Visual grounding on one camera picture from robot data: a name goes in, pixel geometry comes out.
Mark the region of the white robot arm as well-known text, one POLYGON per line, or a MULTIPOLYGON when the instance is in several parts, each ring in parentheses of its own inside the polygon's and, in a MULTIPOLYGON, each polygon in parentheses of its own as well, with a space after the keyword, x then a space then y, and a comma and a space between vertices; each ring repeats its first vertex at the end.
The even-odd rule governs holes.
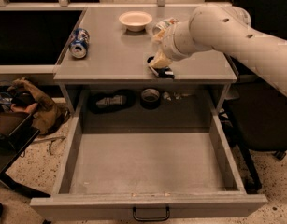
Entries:
POLYGON ((240 7, 199 6, 187 21, 160 32, 150 66, 164 68, 197 52, 216 50, 244 64, 287 97, 287 40, 259 32, 250 23, 250 15, 240 7))

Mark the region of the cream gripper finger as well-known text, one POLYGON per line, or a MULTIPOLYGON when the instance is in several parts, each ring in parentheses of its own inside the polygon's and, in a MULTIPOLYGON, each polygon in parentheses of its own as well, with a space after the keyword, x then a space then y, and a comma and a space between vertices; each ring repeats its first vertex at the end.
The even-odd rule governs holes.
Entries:
POLYGON ((164 34, 165 34, 165 29, 162 29, 161 31, 159 31, 157 34, 155 34, 153 37, 152 37, 152 42, 154 44, 161 44, 162 43, 162 40, 163 40, 163 37, 164 37, 164 34))
POLYGON ((153 68, 165 68, 172 64, 172 60, 169 59, 161 49, 158 49, 155 56, 149 62, 149 66, 153 68))

